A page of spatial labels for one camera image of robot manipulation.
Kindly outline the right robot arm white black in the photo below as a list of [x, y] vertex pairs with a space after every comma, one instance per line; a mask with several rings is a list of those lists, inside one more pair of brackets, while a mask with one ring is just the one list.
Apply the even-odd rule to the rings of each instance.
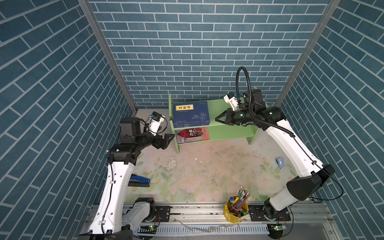
[[266, 105], [261, 90], [245, 92], [243, 101], [229, 93], [224, 96], [224, 101], [230, 108], [217, 116], [216, 122], [228, 126], [253, 125], [262, 129], [283, 150], [297, 173], [282, 190], [265, 201], [263, 211], [268, 220], [275, 220], [288, 206], [306, 200], [335, 173], [331, 165], [323, 164], [311, 153], [278, 107]]

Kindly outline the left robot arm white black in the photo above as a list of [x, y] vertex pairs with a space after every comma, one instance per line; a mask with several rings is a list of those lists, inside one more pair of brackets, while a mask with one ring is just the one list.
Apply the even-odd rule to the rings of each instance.
[[129, 180], [142, 150], [148, 146], [165, 150], [173, 140], [173, 134], [161, 129], [166, 118], [153, 112], [150, 123], [130, 117], [120, 122], [120, 136], [107, 152], [108, 173], [105, 188], [95, 217], [80, 240], [131, 240], [134, 232], [147, 218], [155, 216], [153, 198], [139, 198], [127, 215], [123, 215]]

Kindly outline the red pink Hamlet book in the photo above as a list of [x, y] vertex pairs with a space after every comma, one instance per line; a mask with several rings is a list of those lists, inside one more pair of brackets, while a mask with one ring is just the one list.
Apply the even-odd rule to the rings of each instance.
[[177, 143], [187, 144], [210, 140], [208, 128], [192, 128], [176, 131]]

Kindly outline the blue book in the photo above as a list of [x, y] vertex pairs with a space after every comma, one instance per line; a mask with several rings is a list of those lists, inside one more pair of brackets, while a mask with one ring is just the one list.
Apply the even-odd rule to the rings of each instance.
[[211, 122], [208, 102], [175, 103], [172, 119], [174, 128], [207, 126]]

